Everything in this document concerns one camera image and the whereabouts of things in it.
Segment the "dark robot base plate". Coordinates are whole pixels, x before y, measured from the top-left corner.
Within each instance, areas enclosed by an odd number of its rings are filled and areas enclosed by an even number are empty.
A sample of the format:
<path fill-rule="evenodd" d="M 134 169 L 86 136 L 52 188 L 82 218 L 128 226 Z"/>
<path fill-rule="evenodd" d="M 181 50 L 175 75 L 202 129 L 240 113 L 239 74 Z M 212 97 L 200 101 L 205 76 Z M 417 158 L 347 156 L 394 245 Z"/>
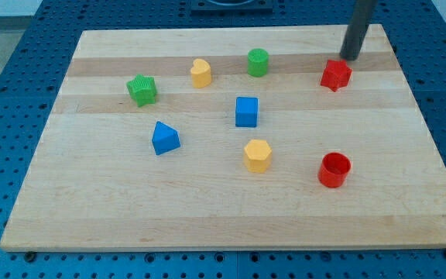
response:
<path fill-rule="evenodd" d="M 191 0 L 192 14 L 209 12 L 271 12 L 274 0 Z"/>

